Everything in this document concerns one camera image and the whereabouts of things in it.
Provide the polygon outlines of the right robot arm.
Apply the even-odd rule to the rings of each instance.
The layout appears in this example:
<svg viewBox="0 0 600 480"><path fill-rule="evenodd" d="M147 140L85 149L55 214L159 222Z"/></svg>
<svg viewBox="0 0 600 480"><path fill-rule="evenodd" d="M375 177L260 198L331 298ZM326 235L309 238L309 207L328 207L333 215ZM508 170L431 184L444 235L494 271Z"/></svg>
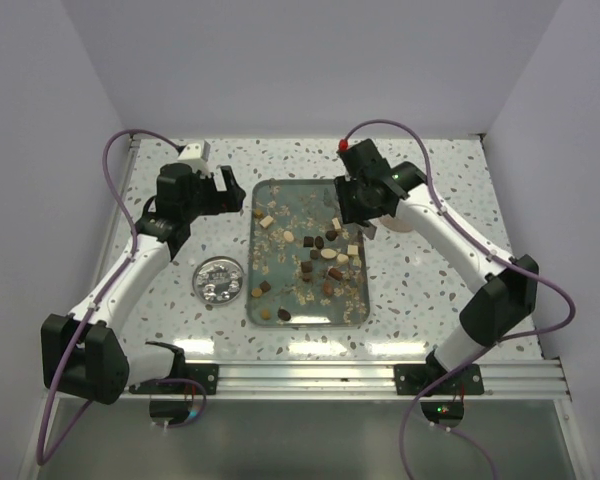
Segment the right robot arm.
<svg viewBox="0 0 600 480"><path fill-rule="evenodd" d="M411 162L390 166L372 140L354 145L342 140L338 156L346 169L334 180L343 222L362 228L382 216L405 222L450 263L473 294L459 314L458 327L412 378L419 390L429 386L448 392L475 355L534 311L538 264L489 243L437 197L423 171Z"/></svg>

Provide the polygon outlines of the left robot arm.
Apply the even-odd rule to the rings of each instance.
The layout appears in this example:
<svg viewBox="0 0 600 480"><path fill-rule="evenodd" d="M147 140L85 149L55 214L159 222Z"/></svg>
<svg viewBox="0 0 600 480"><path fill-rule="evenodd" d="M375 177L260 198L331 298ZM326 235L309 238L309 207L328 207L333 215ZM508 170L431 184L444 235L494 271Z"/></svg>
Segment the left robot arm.
<svg viewBox="0 0 600 480"><path fill-rule="evenodd" d="M201 216L236 213L245 191L229 166L220 168L225 187L213 175L187 163L163 166L156 193L133 224L131 238L95 289L66 315L50 315L41 327L44 384L104 405L130 386L154 381L165 392L181 390L188 379L184 351L149 341L128 356L118 338L145 291L176 257Z"/></svg>

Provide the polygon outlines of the metal serving tongs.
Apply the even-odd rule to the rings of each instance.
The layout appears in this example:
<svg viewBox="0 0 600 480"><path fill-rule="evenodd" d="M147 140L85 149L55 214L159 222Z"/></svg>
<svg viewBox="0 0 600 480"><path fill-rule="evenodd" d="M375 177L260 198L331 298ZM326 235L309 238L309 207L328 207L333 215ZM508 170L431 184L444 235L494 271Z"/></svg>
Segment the metal serving tongs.
<svg viewBox="0 0 600 480"><path fill-rule="evenodd" d="M353 196L327 196L323 201L325 213L328 217L330 230L334 230L332 219L338 218L342 230L336 231L338 234L345 230L354 229L368 239L373 239L376 235L377 227L372 221L380 216L381 211L377 208L365 204Z"/></svg>

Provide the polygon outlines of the milk rectangular chocolate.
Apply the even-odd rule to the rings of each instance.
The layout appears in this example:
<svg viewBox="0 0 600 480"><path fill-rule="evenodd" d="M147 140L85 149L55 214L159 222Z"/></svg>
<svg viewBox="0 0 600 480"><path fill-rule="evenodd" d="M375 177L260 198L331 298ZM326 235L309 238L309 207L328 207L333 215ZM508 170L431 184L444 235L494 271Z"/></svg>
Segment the milk rectangular chocolate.
<svg viewBox="0 0 600 480"><path fill-rule="evenodd" d="M343 273L337 268L330 268L328 271L328 275L338 281L343 278Z"/></svg>

